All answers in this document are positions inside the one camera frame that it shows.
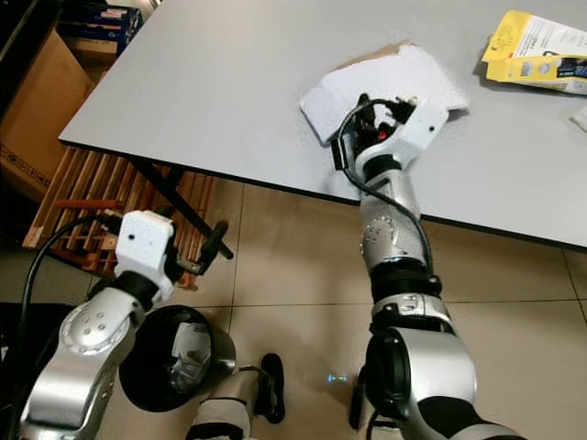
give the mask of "black container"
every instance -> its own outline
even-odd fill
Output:
[[[169,366],[173,341],[181,323],[205,325],[210,336],[210,358],[204,378],[197,388],[179,392],[172,385]],[[137,331],[135,345],[120,365],[122,388],[136,406],[145,411],[170,411],[190,401],[194,396],[210,390],[232,374],[236,351],[230,336],[211,325],[197,310],[184,305],[162,307],[149,315]]]

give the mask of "tabletop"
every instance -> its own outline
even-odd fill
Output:
[[[569,120],[584,97],[484,79],[509,9],[576,28],[587,17],[572,0],[166,0],[61,140],[356,203],[299,101],[407,36],[471,99],[410,166],[423,214],[587,248],[587,134]]]

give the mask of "tile floor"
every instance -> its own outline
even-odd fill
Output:
[[[350,386],[326,382],[331,373],[352,377],[369,339],[358,209],[217,181],[208,220],[220,218],[230,223],[227,242],[237,256],[219,258],[199,291],[178,291],[173,301],[198,307],[229,330],[239,364],[270,351],[282,356],[287,417],[277,426],[258,420],[254,436],[360,438],[346,423]],[[587,256],[426,228],[444,298],[477,367],[481,415],[532,440],[584,439]],[[17,299],[29,262],[24,251],[0,253],[0,299]],[[75,303],[91,282],[49,260],[36,299]],[[99,438],[180,440],[196,409],[191,401],[174,412],[143,412],[116,385]]]

